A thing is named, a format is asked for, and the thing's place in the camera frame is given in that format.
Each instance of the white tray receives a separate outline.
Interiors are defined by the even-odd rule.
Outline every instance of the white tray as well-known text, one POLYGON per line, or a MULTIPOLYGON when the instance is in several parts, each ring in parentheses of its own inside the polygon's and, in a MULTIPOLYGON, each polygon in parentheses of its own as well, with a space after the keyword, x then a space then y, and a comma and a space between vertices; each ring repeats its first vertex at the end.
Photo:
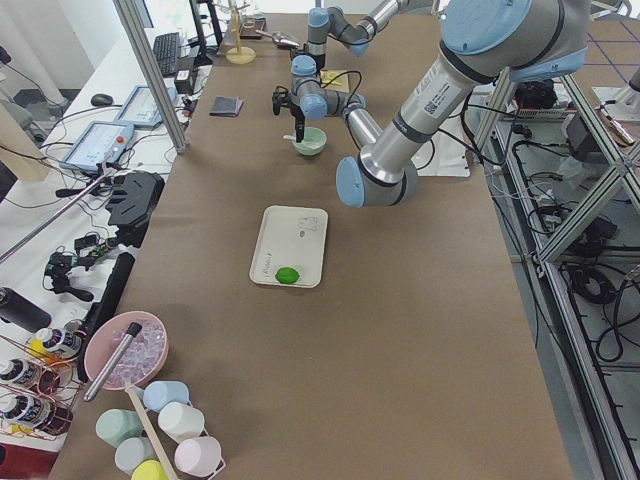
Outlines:
POLYGON ((249 277, 262 285, 313 288, 322 278, 329 215, 319 208, 273 205, 264 211, 249 277), (298 271, 292 285, 276 280, 283 267, 298 271))

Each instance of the green bowl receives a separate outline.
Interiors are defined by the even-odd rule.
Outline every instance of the green bowl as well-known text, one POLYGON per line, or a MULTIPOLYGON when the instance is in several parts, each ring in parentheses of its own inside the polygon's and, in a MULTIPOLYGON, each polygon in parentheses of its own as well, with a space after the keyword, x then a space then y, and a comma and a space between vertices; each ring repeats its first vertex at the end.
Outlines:
POLYGON ((291 144, 301 155, 317 155, 327 145, 327 134, 316 127, 305 127, 302 142, 296 143, 292 140, 291 144))

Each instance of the green lime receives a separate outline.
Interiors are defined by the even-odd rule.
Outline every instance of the green lime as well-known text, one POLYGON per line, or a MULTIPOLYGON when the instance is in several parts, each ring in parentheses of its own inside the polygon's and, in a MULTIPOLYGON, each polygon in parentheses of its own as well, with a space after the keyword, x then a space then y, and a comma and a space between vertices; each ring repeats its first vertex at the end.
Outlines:
POLYGON ((300 278, 300 274, 295 268, 282 267, 276 272, 276 280, 284 285, 293 285, 300 278))

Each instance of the pink bowl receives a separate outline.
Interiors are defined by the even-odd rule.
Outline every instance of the pink bowl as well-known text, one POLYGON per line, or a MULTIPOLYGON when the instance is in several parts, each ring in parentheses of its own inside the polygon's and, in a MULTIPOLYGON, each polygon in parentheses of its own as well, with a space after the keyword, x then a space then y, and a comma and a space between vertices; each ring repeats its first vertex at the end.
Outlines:
MULTIPOLYGON (((94 333, 93 337, 87 345, 87 350, 84 356, 84 368, 87 372, 87 376, 94 380, 100 370, 107 363, 107 360, 111 357, 118 341, 116 338, 118 335, 124 334, 131 322, 137 322, 142 324, 142 330, 136 337, 136 340, 131 343, 127 352, 131 349, 143 348, 139 341, 145 338, 145 331, 148 331, 149 326, 156 326, 164 335, 164 344, 162 346, 162 352, 155 364, 148 368, 142 369, 136 372, 132 383, 138 386, 142 386, 155 377, 162 369, 167 361, 167 355, 169 354, 169 343, 167 341, 167 331, 164 325, 158 317, 148 312, 126 312, 116 315, 107 323, 105 323, 100 329, 94 333)), ((123 390, 123 386, 115 385, 111 382, 111 377, 107 379, 103 387, 105 390, 123 390)))

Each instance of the bowl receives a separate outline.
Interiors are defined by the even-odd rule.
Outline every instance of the bowl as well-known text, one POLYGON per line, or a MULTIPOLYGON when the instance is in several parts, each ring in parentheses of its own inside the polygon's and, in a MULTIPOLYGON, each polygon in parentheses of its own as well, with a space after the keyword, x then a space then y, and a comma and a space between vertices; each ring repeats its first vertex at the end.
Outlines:
POLYGON ((301 155, 310 157, 319 154, 327 145, 327 134, 316 127, 305 127, 302 142, 291 141, 293 148, 301 155))
POLYGON ((167 331, 158 317, 148 312, 126 312, 116 315, 91 337, 84 357, 84 368, 94 380, 107 363, 131 322, 142 330, 120 359, 107 381, 105 390, 124 390, 125 381, 137 386, 148 383, 162 369, 169 354, 167 331))

